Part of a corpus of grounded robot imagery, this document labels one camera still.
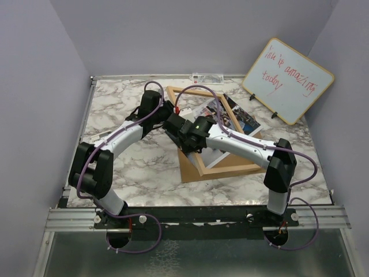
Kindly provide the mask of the light wooden picture frame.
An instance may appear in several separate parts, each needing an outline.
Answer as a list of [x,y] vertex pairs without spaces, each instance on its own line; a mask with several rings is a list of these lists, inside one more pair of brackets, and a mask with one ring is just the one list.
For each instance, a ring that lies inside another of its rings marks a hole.
[[[176,93],[180,93],[182,88],[177,87],[167,87],[167,95],[169,100],[174,104],[176,100]],[[199,91],[190,89],[184,94],[191,96],[204,96],[210,98],[212,94],[210,92]],[[243,133],[243,129],[240,126],[237,118],[232,111],[232,107],[229,105],[227,98],[218,93],[220,103],[225,108],[226,115],[229,116],[231,122],[235,124],[235,130]],[[256,173],[265,172],[260,166],[256,165],[254,162],[236,156],[234,154],[229,154],[216,163],[212,168],[207,168],[204,164],[205,159],[202,158],[201,154],[193,153],[187,157],[180,149],[178,149],[178,158],[180,165],[180,173],[182,182],[194,182],[194,181],[204,181],[209,179],[219,179],[226,177],[235,177],[240,175],[249,175]]]

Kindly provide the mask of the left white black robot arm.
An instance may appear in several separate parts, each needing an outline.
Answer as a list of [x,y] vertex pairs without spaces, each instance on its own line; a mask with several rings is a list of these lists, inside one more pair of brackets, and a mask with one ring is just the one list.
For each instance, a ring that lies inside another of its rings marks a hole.
[[68,184],[81,196],[92,199],[108,213],[107,220],[119,228],[127,222],[127,203],[113,190],[114,160],[132,144],[160,127],[174,112],[174,105],[162,93],[146,90],[141,103],[119,128],[94,144],[78,145]]

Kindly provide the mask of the colour photo print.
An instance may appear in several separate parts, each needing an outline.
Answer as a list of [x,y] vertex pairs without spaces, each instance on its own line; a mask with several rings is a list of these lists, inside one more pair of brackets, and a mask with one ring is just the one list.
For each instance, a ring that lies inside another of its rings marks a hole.
[[[244,134],[249,136],[255,136],[259,131],[261,131],[262,126],[254,117],[252,117],[249,113],[247,113],[244,109],[242,109],[227,94],[224,93],[223,96],[226,99],[228,105],[230,106]],[[236,130],[236,126],[231,120],[231,117],[226,112],[222,102],[220,102],[220,108],[221,108],[220,114],[223,120],[223,125],[226,128],[230,128],[231,130]],[[192,110],[191,108],[188,108],[188,110],[191,111],[189,117],[189,120],[191,122],[194,122],[194,120],[199,116],[213,118],[215,121],[217,121],[217,106],[216,101],[214,99],[209,99],[205,103],[196,107],[195,109]],[[215,167],[228,155],[229,152],[211,148],[203,148],[202,153],[200,154],[204,166],[207,169]]]

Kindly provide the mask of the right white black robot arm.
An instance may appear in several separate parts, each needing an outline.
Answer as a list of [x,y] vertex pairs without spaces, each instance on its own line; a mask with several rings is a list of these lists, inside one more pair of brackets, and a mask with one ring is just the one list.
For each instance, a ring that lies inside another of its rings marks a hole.
[[184,154],[201,152],[204,148],[218,149],[265,169],[263,183],[269,189],[265,219],[272,226],[285,220],[289,186],[297,165],[289,141],[281,138],[274,143],[250,137],[203,116],[191,122],[172,114],[164,122],[163,129]]

